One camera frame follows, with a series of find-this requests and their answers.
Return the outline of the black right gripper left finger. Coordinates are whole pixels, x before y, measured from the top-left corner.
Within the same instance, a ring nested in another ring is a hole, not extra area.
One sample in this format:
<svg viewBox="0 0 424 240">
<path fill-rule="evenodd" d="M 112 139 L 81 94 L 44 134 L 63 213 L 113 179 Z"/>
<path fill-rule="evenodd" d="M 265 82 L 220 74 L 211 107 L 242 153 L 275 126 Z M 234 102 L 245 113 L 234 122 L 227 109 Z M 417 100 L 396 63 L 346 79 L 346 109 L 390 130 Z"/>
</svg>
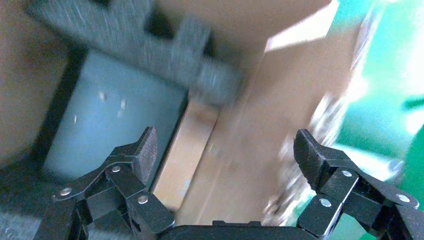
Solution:
<svg viewBox="0 0 424 240">
<path fill-rule="evenodd" d="M 55 193 L 35 239 L 87 240 L 90 226 L 111 212 L 137 239 L 158 239 L 175 219 L 147 187 L 156 158 L 156 130 L 147 127 L 138 141 L 115 147 L 100 167 Z"/>
</svg>

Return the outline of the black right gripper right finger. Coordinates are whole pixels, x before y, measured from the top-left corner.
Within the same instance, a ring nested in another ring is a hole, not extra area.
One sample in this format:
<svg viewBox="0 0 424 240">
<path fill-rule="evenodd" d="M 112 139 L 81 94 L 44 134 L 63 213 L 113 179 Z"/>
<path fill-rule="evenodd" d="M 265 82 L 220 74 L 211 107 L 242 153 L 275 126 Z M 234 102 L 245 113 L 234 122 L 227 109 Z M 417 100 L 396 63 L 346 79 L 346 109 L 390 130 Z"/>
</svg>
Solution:
<svg viewBox="0 0 424 240">
<path fill-rule="evenodd" d="M 319 240 L 330 237 L 341 215 L 354 218 L 379 240 L 421 240 L 424 213 L 410 194 L 363 172 L 343 151 L 319 144 L 299 129 L 294 159 L 316 195 L 297 220 Z"/>
</svg>

